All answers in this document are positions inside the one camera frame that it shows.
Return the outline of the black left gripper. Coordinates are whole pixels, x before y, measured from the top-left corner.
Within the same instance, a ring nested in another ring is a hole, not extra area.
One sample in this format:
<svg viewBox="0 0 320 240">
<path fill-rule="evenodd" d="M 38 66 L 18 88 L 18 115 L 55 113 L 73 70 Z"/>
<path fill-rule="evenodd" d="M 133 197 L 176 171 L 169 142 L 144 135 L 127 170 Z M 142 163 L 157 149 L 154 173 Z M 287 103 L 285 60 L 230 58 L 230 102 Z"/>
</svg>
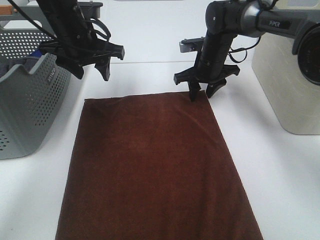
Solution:
<svg viewBox="0 0 320 240">
<path fill-rule="evenodd" d="M 110 60 L 112 57 L 123 60 L 124 47 L 102 39 L 98 39 L 89 46 L 91 49 L 49 40 L 41 42 L 39 50 L 42 53 L 55 55 L 56 64 L 67 69 L 79 80 L 84 76 L 83 66 L 95 64 L 94 67 L 100 72 L 103 80 L 108 81 Z"/>
</svg>

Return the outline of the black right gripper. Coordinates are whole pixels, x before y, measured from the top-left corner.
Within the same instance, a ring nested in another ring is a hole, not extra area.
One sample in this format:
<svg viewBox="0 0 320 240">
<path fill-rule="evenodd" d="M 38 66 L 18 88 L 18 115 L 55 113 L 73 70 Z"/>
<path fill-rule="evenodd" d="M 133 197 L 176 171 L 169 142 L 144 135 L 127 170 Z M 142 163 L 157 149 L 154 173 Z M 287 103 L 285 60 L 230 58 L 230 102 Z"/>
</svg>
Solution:
<svg viewBox="0 0 320 240">
<path fill-rule="evenodd" d="M 174 74 L 176 85 L 188 82 L 189 99 L 194 102 L 201 90 L 199 83 L 206 83 L 206 96 L 211 98 L 220 88 L 227 84 L 225 78 L 238 75 L 237 65 L 225 64 L 233 37 L 204 37 L 202 50 L 197 52 L 194 65 Z"/>
</svg>

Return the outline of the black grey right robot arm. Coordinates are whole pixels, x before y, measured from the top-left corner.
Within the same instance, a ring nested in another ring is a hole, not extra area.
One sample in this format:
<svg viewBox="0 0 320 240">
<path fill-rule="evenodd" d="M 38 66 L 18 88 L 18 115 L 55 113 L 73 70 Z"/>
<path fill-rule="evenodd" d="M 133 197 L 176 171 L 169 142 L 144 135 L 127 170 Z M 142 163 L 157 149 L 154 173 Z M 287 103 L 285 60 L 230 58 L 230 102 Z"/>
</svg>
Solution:
<svg viewBox="0 0 320 240">
<path fill-rule="evenodd" d="M 278 9 L 276 1 L 221 0 L 211 2 L 205 12 L 205 37 L 184 39 L 180 52 L 196 52 L 194 65 L 174 74 L 176 85 L 186 82 L 189 98 L 194 101 L 201 87 L 207 84 L 206 95 L 211 98 L 226 78 L 238 75 L 239 61 L 225 64 L 233 53 L 247 48 L 232 49 L 238 35 L 261 39 L 265 33 L 293 39 L 292 54 L 297 56 L 302 75 L 312 84 L 320 84 L 320 11 L 318 9 Z"/>
</svg>

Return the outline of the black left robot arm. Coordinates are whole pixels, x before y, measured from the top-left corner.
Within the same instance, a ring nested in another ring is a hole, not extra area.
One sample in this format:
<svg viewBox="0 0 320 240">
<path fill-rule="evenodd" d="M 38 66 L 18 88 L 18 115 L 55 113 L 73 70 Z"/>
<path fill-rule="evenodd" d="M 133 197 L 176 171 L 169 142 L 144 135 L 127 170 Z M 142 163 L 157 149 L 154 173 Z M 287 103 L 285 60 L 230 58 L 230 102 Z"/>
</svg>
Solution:
<svg viewBox="0 0 320 240">
<path fill-rule="evenodd" d="M 110 42 L 111 33 L 99 19 L 103 3 L 76 0 L 37 3 L 55 33 L 55 38 L 42 42 L 39 50 L 55 55 L 55 63 L 78 79 L 84 75 L 84 66 L 94 65 L 108 81 L 111 58 L 123 60 L 125 49 Z"/>
</svg>

